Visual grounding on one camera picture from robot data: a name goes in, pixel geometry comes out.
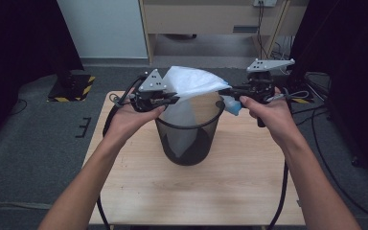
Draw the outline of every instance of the table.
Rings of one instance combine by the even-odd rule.
[[[112,105],[106,96],[84,163],[102,140]],[[224,111],[207,158],[187,167],[166,157],[149,122],[116,158],[101,193],[103,209],[112,224],[268,225],[280,200],[284,160],[246,109],[239,116]],[[289,177],[277,224],[305,224],[297,200]],[[97,208],[90,223],[102,223]]]
[[[149,62],[152,63],[157,35],[252,35],[255,47],[259,28],[259,7],[253,0],[139,0]],[[296,35],[309,0],[277,0],[264,8],[261,36],[270,54],[278,35]]]

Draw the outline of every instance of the gray carpet floor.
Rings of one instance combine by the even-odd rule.
[[[24,101],[20,101],[13,108],[13,113],[16,114],[9,116],[0,128],[0,204],[6,204],[0,207],[0,229],[36,229],[47,212],[42,205],[52,204],[79,172],[106,93],[112,90],[125,90],[136,76],[151,70],[148,67],[87,67],[86,72],[96,79],[83,102],[48,103],[47,95],[56,81],[55,76],[41,78],[21,88],[19,99]],[[206,70],[222,77],[230,84],[245,81],[246,74],[242,69]],[[162,68],[159,71],[164,75],[167,69]],[[293,110],[298,111],[321,104],[319,100],[311,104],[294,104]],[[299,113],[295,115],[295,121],[300,123],[310,116],[311,112]],[[368,169],[351,165],[352,154],[338,129],[327,117],[328,113],[324,113],[314,120],[324,158],[340,186],[353,200],[368,210]],[[76,136],[83,132],[80,126],[86,124],[84,118],[91,118],[91,123],[85,136],[78,138]],[[299,127],[311,148],[318,154],[311,121]],[[346,200],[362,228],[368,229],[368,215],[345,195],[341,196]],[[29,204],[36,209],[13,206],[14,204]],[[89,229],[104,229],[104,227],[91,225]],[[128,229],[128,226],[117,226],[116,229]],[[153,226],[151,229],[188,228]],[[260,227],[227,226],[208,229],[241,230]],[[305,227],[279,226],[276,229],[305,229]]]

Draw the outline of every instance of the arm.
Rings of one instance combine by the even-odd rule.
[[[360,229],[334,190],[307,141],[295,125],[284,99],[260,104],[241,97],[249,114],[260,117],[282,149],[309,229]]]
[[[137,113],[131,105],[120,108],[110,128],[76,178],[56,200],[39,229],[84,229],[116,156],[142,125],[157,118],[164,106]]]

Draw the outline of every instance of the black handle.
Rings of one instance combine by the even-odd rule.
[[[265,127],[265,123],[263,122],[262,118],[258,117],[258,127]]]

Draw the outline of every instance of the electrical outlet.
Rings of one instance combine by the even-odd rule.
[[[275,7],[277,3],[277,0],[255,0],[253,3],[254,7]]]

